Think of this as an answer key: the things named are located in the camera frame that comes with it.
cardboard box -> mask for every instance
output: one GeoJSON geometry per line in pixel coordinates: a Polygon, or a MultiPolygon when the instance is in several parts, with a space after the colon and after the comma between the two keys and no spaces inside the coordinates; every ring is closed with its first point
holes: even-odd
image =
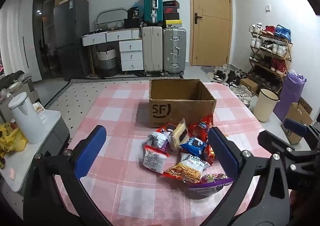
{"type": "Polygon", "coordinates": [[[150,81],[149,115],[152,127],[179,123],[189,125],[213,113],[217,101],[198,79],[150,81]]]}
{"type": "MultiPolygon", "coordinates": [[[[312,119],[309,116],[309,114],[305,111],[305,109],[298,103],[292,103],[287,115],[285,116],[284,120],[290,118],[294,121],[297,121],[299,123],[310,125],[312,123],[312,119]]],[[[285,129],[283,126],[283,123],[281,124],[281,128],[284,131],[285,135],[287,136],[287,139],[289,140],[289,143],[294,145],[298,144],[302,137],[298,136],[297,134],[291,132],[288,129],[285,129]]]]}
{"type": "Polygon", "coordinates": [[[252,97],[256,94],[258,89],[258,84],[250,79],[241,79],[240,84],[246,86],[248,90],[252,93],[252,97]]]}

purple gift bag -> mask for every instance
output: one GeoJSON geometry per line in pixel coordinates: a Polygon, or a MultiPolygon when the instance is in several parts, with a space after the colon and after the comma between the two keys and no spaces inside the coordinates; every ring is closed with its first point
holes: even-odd
{"type": "Polygon", "coordinates": [[[278,102],[273,110],[277,117],[283,121],[289,111],[292,102],[298,102],[307,82],[301,74],[290,71],[283,81],[283,87],[280,94],[280,102],[278,102]]]}

white curtain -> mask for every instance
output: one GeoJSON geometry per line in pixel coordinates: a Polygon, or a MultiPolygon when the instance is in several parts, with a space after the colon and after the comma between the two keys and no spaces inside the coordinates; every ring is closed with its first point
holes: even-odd
{"type": "Polygon", "coordinates": [[[7,0],[0,10],[0,51],[6,75],[20,70],[25,72],[18,35],[20,3],[21,0],[7,0]]]}

gray refrigerator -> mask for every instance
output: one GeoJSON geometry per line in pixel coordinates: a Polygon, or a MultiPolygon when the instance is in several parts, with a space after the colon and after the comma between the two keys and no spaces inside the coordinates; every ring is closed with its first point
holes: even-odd
{"type": "Polygon", "coordinates": [[[53,17],[64,79],[85,79],[90,74],[89,50],[81,37],[90,32],[89,3],[70,0],[55,7],[53,17]]]}

white thermos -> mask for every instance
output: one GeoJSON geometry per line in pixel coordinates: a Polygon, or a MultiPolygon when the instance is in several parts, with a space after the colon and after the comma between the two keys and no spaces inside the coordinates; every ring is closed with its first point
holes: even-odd
{"type": "Polygon", "coordinates": [[[44,124],[33,108],[27,92],[15,96],[8,107],[29,144],[38,143],[43,137],[44,124]]]}

